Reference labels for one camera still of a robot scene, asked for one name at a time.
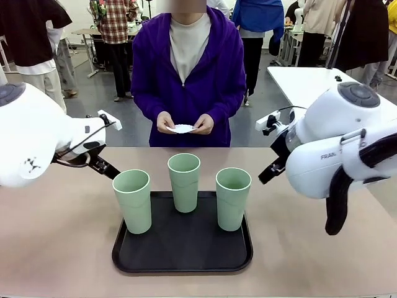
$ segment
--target blue jacket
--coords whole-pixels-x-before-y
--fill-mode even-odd
[[[132,94],[143,115],[153,122],[151,147],[229,147],[229,118],[246,90],[243,43],[233,23],[207,7],[211,20],[208,45],[185,84],[171,63],[170,14],[144,23],[134,39]],[[157,130],[160,112],[177,124],[194,125],[202,114],[214,120],[210,135],[168,135]]]
[[[278,42],[284,33],[284,8],[281,0],[237,0],[232,21],[252,32],[274,31]]]

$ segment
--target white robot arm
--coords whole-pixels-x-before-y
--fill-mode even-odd
[[[98,154],[105,147],[109,126],[122,128],[116,118],[74,119],[46,94],[29,84],[0,87],[0,186],[23,187],[54,163],[102,174],[115,170]]]
[[[305,6],[305,0],[298,0],[299,8],[295,9],[295,16],[297,17],[297,21],[295,22],[295,26],[293,28],[294,32],[301,32],[303,30],[303,8]]]
[[[286,171],[296,191],[326,198],[326,231],[338,234],[349,188],[397,174],[397,119],[381,122],[380,109],[369,87],[347,82],[326,91],[307,111],[294,108],[289,125],[279,121],[280,111],[258,120],[256,129],[264,135],[277,131],[271,147],[279,156],[259,179],[265,184]]]

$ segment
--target black tray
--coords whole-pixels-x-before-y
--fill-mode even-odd
[[[151,193],[152,226],[142,235],[128,232],[125,222],[112,252],[116,267],[128,273],[233,272],[252,260],[246,218],[241,228],[218,226],[216,193],[199,192],[197,208],[179,213],[172,192]]]

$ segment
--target wall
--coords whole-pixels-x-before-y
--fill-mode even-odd
[[[91,15],[87,12],[87,6],[88,6],[88,0],[59,0],[62,5],[66,8],[68,11],[68,14],[73,20],[73,24],[69,25],[68,28],[66,28],[66,31],[68,33],[68,37],[71,43],[81,43],[81,36],[73,35],[71,32],[82,29],[82,28],[90,28],[92,25],[92,17]],[[151,1],[151,12],[152,16],[155,16],[158,13],[158,1],[163,1],[163,0],[152,0]],[[148,2],[146,0],[143,1],[143,15],[144,16],[149,16],[149,6]],[[225,0],[227,5],[229,7],[233,7],[235,4],[235,0]],[[284,5],[284,10],[287,11],[289,5],[291,5],[294,0],[282,0],[283,5]],[[264,42],[264,48],[267,48],[269,44],[269,40],[272,36],[272,32],[268,32],[265,37],[265,42]]]

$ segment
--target plastic cup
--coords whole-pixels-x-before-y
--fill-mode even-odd
[[[128,231],[142,234],[151,226],[150,177],[140,169],[122,172],[113,180],[113,189]]]
[[[168,160],[174,205],[181,213],[192,212],[197,207],[199,192],[200,158],[181,153]]]
[[[227,168],[216,174],[218,225],[225,231],[240,228],[252,178],[243,169]]]

